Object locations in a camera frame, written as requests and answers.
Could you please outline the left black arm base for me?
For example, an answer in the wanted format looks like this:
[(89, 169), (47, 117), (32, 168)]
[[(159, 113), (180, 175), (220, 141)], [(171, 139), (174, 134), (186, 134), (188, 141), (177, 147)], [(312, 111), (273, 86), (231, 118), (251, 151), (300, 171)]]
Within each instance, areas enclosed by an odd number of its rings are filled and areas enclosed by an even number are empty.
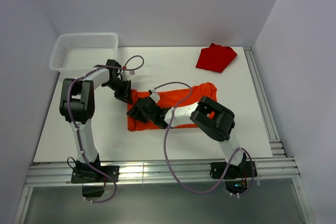
[(117, 182), (119, 177), (119, 166), (109, 165), (102, 166), (100, 170), (110, 176), (107, 178), (100, 173), (73, 172), (71, 176), (71, 184), (82, 185), (82, 195), (87, 198), (100, 198), (107, 183)]

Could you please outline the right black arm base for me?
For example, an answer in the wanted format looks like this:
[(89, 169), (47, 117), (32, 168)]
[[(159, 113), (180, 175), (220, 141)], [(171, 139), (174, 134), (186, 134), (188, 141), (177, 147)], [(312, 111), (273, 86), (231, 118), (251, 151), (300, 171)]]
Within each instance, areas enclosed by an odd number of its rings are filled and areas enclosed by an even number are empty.
[[(212, 162), (210, 177), (212, 179), (220, 179), (226, 168), (226, 162)], [(238, 166), (230, 165), (224, 176), (224, 183), (226, 189), (232, 193), (243, 193), (248, 188), (248, 178), (256, 178), (258, 176), (255, 162), (252, 162), (253, 168), (250, 163), (245, 163), (241, 168)]]

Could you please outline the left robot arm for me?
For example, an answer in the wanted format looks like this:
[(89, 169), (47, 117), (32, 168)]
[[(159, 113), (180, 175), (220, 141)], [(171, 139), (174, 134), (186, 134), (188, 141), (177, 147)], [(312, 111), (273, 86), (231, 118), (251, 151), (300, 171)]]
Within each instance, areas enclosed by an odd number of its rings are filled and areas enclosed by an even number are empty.
[(91, 182), (102, 176), (98, 151), (94, 145), (91, 119), (95, 112), (94, 90), (98, 87), (109, 87), (114, 97), (127, 104), (132, 104), (131, 81), (124, 80), (123, 67), (109, 59), (106, 64), (96, 65), (97, 70), (77, 78), (65, 78), (62, 83), (59, 111), (70, 124), (73, 132), (77, 158), (73, 169), (75, 175)]

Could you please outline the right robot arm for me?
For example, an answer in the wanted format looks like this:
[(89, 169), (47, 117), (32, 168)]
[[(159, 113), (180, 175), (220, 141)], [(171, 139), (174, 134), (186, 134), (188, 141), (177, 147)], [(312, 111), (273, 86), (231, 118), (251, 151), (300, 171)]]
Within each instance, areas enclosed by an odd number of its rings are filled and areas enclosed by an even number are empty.
[(246, 154), (233, 134), (235, 114), (209, 97), (201, 97), (198, 102), (176, 108), (161, 108), (151, 97), (139, 98), (127, 115), (142, 123), (151, 122), (161, 129), (194, 123), (219, 143), (230, 175), (237, 177), (245, 171)]

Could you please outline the orange t-shirt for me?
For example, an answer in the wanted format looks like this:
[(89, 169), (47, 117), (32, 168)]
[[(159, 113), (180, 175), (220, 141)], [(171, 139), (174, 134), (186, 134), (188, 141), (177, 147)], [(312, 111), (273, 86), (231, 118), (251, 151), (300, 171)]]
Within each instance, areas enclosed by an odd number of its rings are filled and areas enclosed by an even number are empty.
[[(190, 93), (189, 88), (159, 92), (160, 100), (158, 102), (158, 105), (161, 108), (172, 107), (176, 105), (179, 101), (181, 101), (183, 98), (185, 98), (189, 93)], [(138, 98), (145, 98), (149, 96), (149, 92), (148, 91), (139, 92), (137, 90), (131, 89), (131, 95), (133, 101), (136, 102)], [(198, 86), (193, 86), (191, 96), (187, 98), (185, 101), (183, 101), (179, 105), (179, 107), (191, 105), (195, 102), (198, 102), (204, 96), (217, 101), (217, 88), (215, 87), (214, 84), (207, 82), (202, 83)], [(152, 122), (142, 123), (130, 116), (127, 116), (127, 128), (131, 132), (160, 129), (159, 127), (155, 126)]]

